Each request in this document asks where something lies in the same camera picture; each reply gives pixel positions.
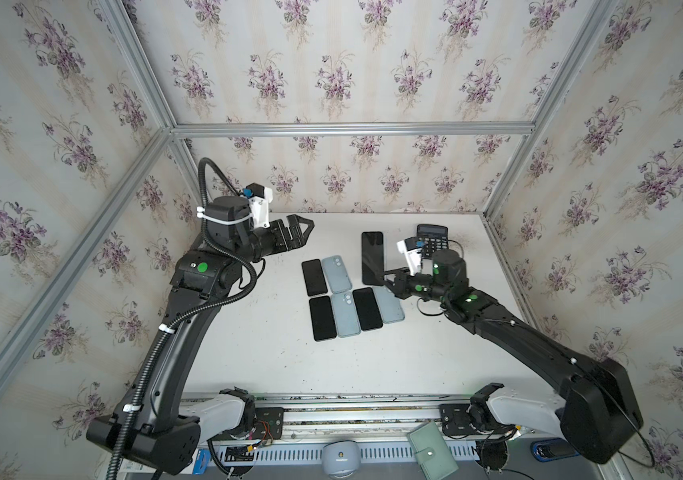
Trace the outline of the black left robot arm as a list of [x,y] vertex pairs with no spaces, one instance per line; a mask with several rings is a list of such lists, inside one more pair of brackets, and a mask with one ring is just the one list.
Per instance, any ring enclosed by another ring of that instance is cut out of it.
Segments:
[[152,468],[156,477],[176,475],[202,440],[251,434],[255,401],[247,391],[223,389],[183,410],[183,389],[215,316],[255,290],[255,263],[303,248],[314,228],[295,214],[269,220],[270,189],[235,188],[209,158],[199,160],[197,174],[200,233],[175,265],[157,334],[121,402],[87,428],[87,440],[111,454],[108,479],[117,478],[124,460]]

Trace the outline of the black phone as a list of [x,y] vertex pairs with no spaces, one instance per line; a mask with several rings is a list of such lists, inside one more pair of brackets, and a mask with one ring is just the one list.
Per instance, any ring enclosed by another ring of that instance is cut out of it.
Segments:
[[322,264],[319,259],[306,260],[301,263],[306,293],[309,297],[325,295],[328,292]]
[[383,286],[385,236],[380,231],[361,233],[361,280],[369,286]]

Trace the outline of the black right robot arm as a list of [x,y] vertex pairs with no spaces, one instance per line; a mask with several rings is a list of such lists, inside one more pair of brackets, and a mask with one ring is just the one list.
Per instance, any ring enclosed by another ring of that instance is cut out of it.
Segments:
[[461,254],[443,249],[431,260],[429,274],[411,266],[383,273],[385,287],[399,299],[439,302],[449,321],[499,346],[551,388],[545,395],[502,394],[503,384],[487,384],[467,409],[475,430],[503,435],[521,426],[549,433],[596,464],[609,462],[641,432],[639,402],[619,362],[580,354],[521,321],[471,286]]

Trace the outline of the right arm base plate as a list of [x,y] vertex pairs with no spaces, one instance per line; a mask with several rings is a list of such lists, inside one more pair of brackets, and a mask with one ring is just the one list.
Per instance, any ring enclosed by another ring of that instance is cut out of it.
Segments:
[[517,432],[517,426],[501,424],[486,407],[470,403],[443,403],[439,413],[443,435],[453,439],[471,435],[507,437]]

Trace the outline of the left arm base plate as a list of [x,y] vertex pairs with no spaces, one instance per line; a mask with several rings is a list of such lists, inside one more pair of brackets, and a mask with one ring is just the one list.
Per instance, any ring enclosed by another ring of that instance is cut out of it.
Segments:
[[281,407],[257,408],[252,425],[242,431],[225,431],[214,441],[257,441],[282,438],[285,410]]

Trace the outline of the light blue phone case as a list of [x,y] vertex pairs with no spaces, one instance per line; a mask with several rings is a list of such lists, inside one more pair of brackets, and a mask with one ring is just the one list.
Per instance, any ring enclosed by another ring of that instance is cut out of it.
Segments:
[[347,338],[361,334],[361,324],[353,292],[333,294],[330,302],[337,336]]

